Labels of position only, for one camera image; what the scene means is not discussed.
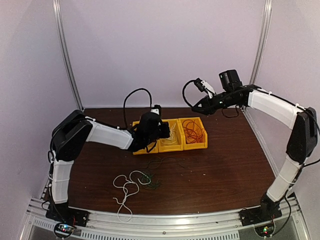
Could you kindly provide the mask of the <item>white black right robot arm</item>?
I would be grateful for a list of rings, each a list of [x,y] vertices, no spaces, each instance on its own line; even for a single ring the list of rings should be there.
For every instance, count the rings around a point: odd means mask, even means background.
[[[241,211],[244,219],[248,219],[249,214],[256,215],[261,221],[277,218],[281,215],[280,202],[297,182],[318,144],[320,129],[317,112],[312,107],[293,103],[258,85],[242,83],[235,69],[221,72],[218,78],[222,92],[216,92],[206,80],[196,78],[191,81],[205,94],[198,102],[190,104],[192,111],[209,116],[228,107],[245,108],[265,115],[275,122],[277,128],[286,130],[281,138],[284,141],[281,144],[284,148],[283,161],[274,181],[262,195],[257,208]]]

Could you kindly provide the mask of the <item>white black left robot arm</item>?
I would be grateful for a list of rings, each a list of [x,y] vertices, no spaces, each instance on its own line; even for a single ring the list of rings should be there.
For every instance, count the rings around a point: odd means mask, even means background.
[[[127,129],[95,120],[80,110],[73,111],[53,131],[48,151],[50,210],[61,222],[72,218],[68,206],[71,168],[87,142],[113,146],[132,153],[150,151],[157,140],[170,136],[170,127],[161,119],[156,105],[140,117],[139,123]]]

